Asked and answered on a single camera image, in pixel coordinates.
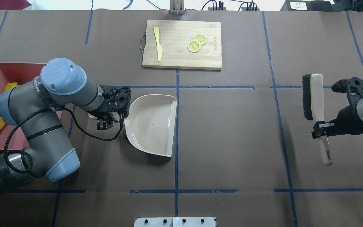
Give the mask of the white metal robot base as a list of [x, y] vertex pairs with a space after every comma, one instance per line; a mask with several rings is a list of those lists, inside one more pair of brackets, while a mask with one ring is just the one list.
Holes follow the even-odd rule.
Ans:
[[146, 217], [137, 218], [134, 227], [216, 227], [213, 217]]

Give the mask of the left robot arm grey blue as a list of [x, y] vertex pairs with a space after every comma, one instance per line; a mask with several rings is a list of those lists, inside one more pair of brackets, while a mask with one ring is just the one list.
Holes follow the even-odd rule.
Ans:
[[0, 117], [14, 126], [0, 154], [0, 195], [46, 177], [56, 182], [80, 167], [75, 147], [56, 112], [71, 103], [98, 119], [97, 129], [119, 123], [113, 138], [100, 138], [75, 125], [85, 135], [101, 141], [115, 140], [128, 117], [131, 89], [99, 86], [67, 58], [50, 60], [38, 76], [0, 95]]

